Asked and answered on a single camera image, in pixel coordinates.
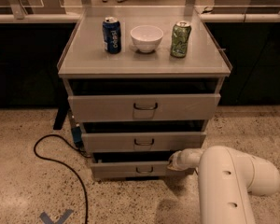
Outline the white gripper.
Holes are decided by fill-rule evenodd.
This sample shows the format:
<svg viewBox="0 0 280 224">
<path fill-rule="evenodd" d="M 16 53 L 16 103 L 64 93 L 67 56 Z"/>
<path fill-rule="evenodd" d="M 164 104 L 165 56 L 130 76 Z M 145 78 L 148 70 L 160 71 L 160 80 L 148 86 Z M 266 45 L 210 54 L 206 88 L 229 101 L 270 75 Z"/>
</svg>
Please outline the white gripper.
<svg viewBox="0 0 280 224">
<path fill-rule="evenodd" d="M 179 150 L 170 156 L 167 168 L 173 171 L 186 171 L 198 168 L 203 153 L 204 150 L 199 148 Z"/>
</svg>

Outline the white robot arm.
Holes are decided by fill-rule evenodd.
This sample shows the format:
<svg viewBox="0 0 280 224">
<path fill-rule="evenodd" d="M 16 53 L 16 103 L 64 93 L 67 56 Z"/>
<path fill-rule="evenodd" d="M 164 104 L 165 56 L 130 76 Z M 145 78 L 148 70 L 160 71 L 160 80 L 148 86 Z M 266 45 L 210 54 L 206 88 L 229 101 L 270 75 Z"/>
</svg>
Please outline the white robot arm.
<svg viewBox="0 0 280 224">
<path fill-rule="evenodd" d="M 249 197 L 270 196 L 280 189 L 273 163 L 230 147 L 177 151 L 168 168 L 198 170 L 201 224 L 256 224 Z"/>
</svg>

